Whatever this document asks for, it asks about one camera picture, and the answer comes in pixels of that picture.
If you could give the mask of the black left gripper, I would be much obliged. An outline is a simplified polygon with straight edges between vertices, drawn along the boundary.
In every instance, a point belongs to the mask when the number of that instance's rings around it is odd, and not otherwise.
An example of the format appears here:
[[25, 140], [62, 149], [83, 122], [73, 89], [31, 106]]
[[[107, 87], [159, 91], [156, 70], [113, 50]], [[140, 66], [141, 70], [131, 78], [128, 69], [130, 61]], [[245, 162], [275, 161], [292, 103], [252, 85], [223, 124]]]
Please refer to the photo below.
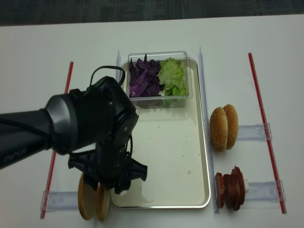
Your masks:
[[94, 190], [97, 184], [106, 189], [114, 189], [115, 194], [129, 190], [136, 179], [146, 181], [148, 167], [132, 158], [133, 138], [116, 147], [112, 141], [99, 141], [94, 150], [71, 153], [68, 167], [83, 172], [83, 181]]

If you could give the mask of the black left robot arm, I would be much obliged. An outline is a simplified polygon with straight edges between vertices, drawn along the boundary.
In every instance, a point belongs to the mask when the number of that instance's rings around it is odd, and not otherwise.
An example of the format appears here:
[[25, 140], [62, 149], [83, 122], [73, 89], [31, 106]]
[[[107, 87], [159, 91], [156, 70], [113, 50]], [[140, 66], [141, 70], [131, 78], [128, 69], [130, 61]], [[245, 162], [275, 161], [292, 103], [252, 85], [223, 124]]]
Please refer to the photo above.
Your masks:
[[87, 91], [50, 98], [37, 111], [0, 116], [0, 166], [6, 168], [37, 152], [69, 155], [93, 189], [103, 184], [116, 194], [132, 180], [147, 178], [147, 166], [132, 158], [136, 109], [120, 84], [104, 77]]

